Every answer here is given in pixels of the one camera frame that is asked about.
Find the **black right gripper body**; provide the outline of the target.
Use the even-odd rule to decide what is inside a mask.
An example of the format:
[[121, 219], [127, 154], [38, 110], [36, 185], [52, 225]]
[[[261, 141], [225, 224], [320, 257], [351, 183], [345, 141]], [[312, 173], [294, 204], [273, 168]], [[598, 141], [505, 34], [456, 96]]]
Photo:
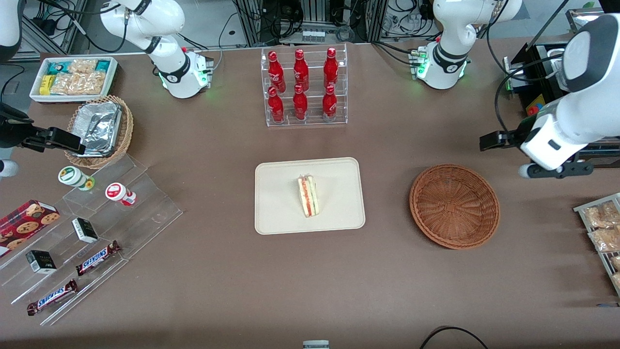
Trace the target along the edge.
[[29, 137], [37, 135], [33, 120], [7, 104], [0, 107], [0, 147], [12, 148], [22, 144]]

